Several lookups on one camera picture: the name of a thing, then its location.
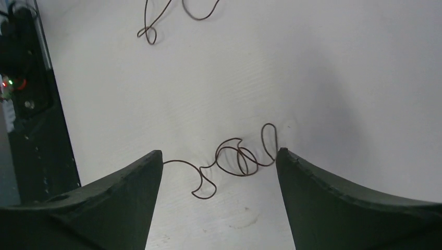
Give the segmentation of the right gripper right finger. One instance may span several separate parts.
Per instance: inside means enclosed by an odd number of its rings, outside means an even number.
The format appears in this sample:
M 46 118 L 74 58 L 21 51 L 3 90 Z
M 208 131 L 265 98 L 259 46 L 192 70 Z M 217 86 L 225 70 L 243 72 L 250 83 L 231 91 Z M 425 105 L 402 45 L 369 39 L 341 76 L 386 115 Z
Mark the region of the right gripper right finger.
M 276 169 L 296 249 L 441 249 L 441 204 L 395 196 L 286 148 Z

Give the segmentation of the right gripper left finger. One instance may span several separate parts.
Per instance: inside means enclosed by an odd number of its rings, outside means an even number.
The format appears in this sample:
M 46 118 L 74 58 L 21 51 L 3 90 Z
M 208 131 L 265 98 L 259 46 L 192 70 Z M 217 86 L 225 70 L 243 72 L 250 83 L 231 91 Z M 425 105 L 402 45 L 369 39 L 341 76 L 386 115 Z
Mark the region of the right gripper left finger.
M 145 249 L 163 174 L 154 150 L 47 201 L 1 208 L 1 249 Z

